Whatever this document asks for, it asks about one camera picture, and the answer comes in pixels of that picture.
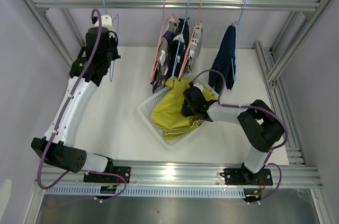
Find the purple camouflage trousers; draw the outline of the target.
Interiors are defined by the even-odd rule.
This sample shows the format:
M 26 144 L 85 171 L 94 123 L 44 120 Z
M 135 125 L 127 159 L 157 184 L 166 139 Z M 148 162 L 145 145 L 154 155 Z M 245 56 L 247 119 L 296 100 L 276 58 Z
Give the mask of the purple camouflage trousers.
M 170 55 L 169 46 L 174 38 L 174 32 L 177 28 L 177 22 L 173 16 L 171 16 L 164 28 L 164 33 L 160 43 L 160 48 L 157 57 L 157 68 L 152 85 L 152 93 L 158 92 L 160 89 L 165 87 L 165 83 L 169 77 L 169 66 L 170 66 Z

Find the aluminium frame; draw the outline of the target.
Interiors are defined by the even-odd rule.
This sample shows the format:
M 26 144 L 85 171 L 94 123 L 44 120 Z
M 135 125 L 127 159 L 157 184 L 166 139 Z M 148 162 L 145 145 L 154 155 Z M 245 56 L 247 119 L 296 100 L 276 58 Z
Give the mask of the aluminium frame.
M 286 88 L 290 140 L 300 138 L 318 169 L 332 223 L 338 223 L 338 0 L 1 0 L 1 223 L 25 221 L 39 157 L 31 149 L 51 125 L 65 95 L 71 63 L 91 27 L 91 11 L 120 15 L 113 80 L 91 99 L 76 146 L 114 159 L 241 163 L 249 143 L 231 124 L 211 123 L 173 150 L 141 121 L 162 23 L 200 17 L 209 69 L 222 36 L 240 20 L 237 80 L 228 103 L 267 100 L 271 83 Z

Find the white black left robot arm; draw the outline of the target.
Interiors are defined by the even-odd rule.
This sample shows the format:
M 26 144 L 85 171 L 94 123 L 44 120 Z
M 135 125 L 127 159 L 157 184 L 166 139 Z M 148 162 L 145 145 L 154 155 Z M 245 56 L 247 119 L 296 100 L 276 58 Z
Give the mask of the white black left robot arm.
M 111 61 L 118 57 L 117 34 L 112 28 L 93 27 L 69 72 L 64 99 L 49 129 L 42 138 L 34 138 L 31 147 L 43 163 L 69 172 L 95 171 L 102 182 L 113 179 L 109 159 L 75 148 L 78 128 L 84 112 Z

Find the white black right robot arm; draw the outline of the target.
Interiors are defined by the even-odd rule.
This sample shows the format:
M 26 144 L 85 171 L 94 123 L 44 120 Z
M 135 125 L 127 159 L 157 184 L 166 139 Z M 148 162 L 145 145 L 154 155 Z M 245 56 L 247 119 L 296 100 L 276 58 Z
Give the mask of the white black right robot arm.
M 207 100 L 200 89 L 190 86 L 183 92 L 181 113 L 195 115 L 209 122 L 238 124 L 244 131 L 251 148 L 239 169 L 227 169 L 220 174 L 229 185 L 256 185 L 272 152 L 283 146 L 276 144 L 283 136 L 288 138 L 287 126 L 262 100 L 249 105 L 222 104 L 219 100 Z

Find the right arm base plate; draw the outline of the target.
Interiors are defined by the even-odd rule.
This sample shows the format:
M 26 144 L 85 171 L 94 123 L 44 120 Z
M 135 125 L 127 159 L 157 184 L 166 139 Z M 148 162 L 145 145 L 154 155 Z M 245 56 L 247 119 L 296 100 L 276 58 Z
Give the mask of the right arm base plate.
M 224 168 L 219 176 L 224 178 L 226 185 L 253 185 L 257 186 L 260 181 L 265 185 L 273 185 L 271 171 L 268 168 L 262 168 L 258 173 L 252 173 L 246 167 Z

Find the newsprint patterned trousers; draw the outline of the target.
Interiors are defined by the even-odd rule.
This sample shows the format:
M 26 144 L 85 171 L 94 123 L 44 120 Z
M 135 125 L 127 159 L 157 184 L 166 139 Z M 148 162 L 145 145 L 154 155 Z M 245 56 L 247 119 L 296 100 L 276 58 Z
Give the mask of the newsprint patterned trousers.
M 194 28 L 193 38 L 190 42 L 188 61 L 185 65 L 184 73 L 190 73 L 193 70 L 195 60 L 198 58 L 202 45 L 203 24 L 200 21 Z

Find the navy blue denim trousers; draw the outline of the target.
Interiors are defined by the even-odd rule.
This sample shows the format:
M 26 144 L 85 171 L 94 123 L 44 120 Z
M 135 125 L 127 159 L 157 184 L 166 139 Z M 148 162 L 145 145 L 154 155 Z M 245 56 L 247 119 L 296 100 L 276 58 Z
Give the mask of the navy blue denim trousers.
M 232 90 L 236 75 L 236 28 L 230 25 L 224 34 L 211 69 L 219 71 L 226 81 L 226 89 Z

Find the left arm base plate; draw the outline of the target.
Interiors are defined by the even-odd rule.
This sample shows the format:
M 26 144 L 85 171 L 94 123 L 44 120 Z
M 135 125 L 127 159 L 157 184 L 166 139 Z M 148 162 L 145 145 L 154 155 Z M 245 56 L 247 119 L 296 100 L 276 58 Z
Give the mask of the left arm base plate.
M 131 167 L 129 166 L 114 166 L 112 170 L 106 170 L 105 173 L 119 175 L 126 183 L 129 183 Z M 84 175 L 83 182 L 85 183 L 123 183 L 122 178 L 112 176 L 112 175 L 103 175 L 103 174 L 93 174 L 89 173 Z

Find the blue hanger with navy trousers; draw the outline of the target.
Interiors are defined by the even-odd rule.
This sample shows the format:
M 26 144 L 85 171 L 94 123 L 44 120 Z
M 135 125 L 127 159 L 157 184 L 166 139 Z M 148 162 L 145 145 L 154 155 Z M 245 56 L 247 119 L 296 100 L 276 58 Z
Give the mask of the blue hanger with navy trousers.
M 240 36 L 240 25 L 241 25 L 241 21 L 242 21 L 242 17 L 243 17 L 243 13 L 244 13 L 244 9 L 246 7 L 246 3 L 247 0 L 243 0 L 243 5 L 241 7 L 241 12 L 239 15 L 238 20 L 233 23 L 233 27 L 235 28 L 235 52 L 234 52 L 234 58 L 231 60 L 232 62 L 232 72 L 233 72 L 233 80 L 234 82 L 237 79 L 237 54 L 238 54 L 238 49 L 239 49 L 239 36 Z

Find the yellow trousers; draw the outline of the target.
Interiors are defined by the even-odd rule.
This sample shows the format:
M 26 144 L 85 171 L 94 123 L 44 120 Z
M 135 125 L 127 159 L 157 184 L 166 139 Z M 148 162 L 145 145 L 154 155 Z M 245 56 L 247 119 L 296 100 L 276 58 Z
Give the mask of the yellow trousers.
M 190 87 L 190 81 L 184 77 L 168 79 L 165 85 L 170 90 L 153 108 L 150 119 L 156 127 L 162 129 L 162 136 L 166 140 L 186 135 L 204 123 L 194 114 L 184 116 L 181 113 L 185 100 L 183 92 Z

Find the pink hanger with camouflage trousers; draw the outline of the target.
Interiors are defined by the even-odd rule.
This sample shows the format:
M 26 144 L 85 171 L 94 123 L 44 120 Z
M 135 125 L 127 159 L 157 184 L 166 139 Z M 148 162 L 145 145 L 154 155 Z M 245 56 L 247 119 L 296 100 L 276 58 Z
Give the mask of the pink hanger with camouflage trousers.
M 155 72 L 156 72 L 156 68 L 157 68 L 157 64 L 158 64 L 158 61 L 157 61 L 158 51 L 159 51 L 160 43 L 161 43 L 162 36 L 163 36 L 163 33 L 164 33 L 164 28 L 165 28 L 165 25 L 168 21 L 168 19 L 166 19 L 166 16 L 165 16 L 165 7 L 166 7 L 166 0 L 163 0 L 162 27 L 161 27 L 160 35 L 159 35 L 159 38 L 158 38 L 158 44 L 157 44 L 157 49 L 156 49 L 156 53 L 155 53 L 155 59 L 154 59 L 153 67 L 152 67 L 151 74 L 150 74 L 150 81 L 151 82 L 153 81 L 154 76 L 155 76 Z

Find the black white patterned trousers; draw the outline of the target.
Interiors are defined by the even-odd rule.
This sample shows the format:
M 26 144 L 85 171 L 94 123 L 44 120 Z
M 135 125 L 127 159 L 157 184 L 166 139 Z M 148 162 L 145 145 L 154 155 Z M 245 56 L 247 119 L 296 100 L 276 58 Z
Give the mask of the black white patterned trousers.
M 169 46 L 169 56 L 170 56 L 170 67 L 169 67 L 169 72 L 170 72 L 170 77 L 172 76 L 172 70 L 173 70 L 173 66 L 174 66 L 174 59 L 175 59 L 175 55 L 176 55 L 176 50 L 177 50 L 177 44 L 179 41 L 179 35 L 182 29 L 182 24 L 183 24 L 184 19 L 183 18 L 179 18 L 179 25 L 176 28 L 175 32 L 174 32 L 174 38 L 170 43 Z M 189 44 L 189 24 L 188 21 L 186 21 L 185 24 L 185 30 L 184 30 L 184 43 L 181 43 L 180 46 L 180 51 L 179 51 L 179 56 L 178 56 L 178 64 L 176 66 L 176 71 L 175 71 L 175 76 L 177 77 L 179 75 L 181 66 L 183 64 L 183 59 Z

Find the blue hanger with black trousers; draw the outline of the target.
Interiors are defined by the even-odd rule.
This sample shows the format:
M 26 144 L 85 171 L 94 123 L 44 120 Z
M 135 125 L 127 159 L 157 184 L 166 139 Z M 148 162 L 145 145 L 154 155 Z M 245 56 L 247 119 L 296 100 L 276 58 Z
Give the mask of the blue hanger with black trousers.
M 175 59 L 174 59 L 174 66 L 173 66 L 173 70 L 172 70 L 172 79 L 174 79 L 176 66 L 178 64 L 178 56 L 179 56 L 180 46 L 181 46 L 181 43 L 184 43 L 184 30 L 185 30 L 186 21 L 189 18 L 188 10 L 189 10 L 189 6 L 190 6 L 190 1 L 191 0 L 188 0 L 187 6 L 186 6 L 185 18 L 184 18 L 184 21 L 183 21 L 183 24 L 182 24 L 182 29 L 181 29 L 180 35 L 179 35 L 179 41 L 178 41 L 178 44 L 177 44 L 177 50 L 176 50 L 176 55 L 175 55 Z

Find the light blue wire hanger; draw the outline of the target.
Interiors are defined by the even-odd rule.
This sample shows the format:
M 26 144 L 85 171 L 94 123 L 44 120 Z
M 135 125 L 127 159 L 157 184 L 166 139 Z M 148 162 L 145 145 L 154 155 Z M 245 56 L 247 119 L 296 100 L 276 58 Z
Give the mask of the light blue wire hanger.
M 110 82 L 113 82 L 115 61 L 120 58 L 120 56 L 118 55 L 118 42 L 119 42 L 118 32 L 119 32 L 119 22 L 120 22 L 120 17 L 119 17 L 118 13 L 112 19 L 112 23 L 114 23 L 115 21 L 116 21 L 117 28 L 116 28 L 115 31 L 113 30 L 113 36 L 111 36 L 111 38 L 115 41 L 115 50 L 114 50 L 114 53 L 113 53 L 111 65 L 109 67 L 109 80 L 110 80 Z

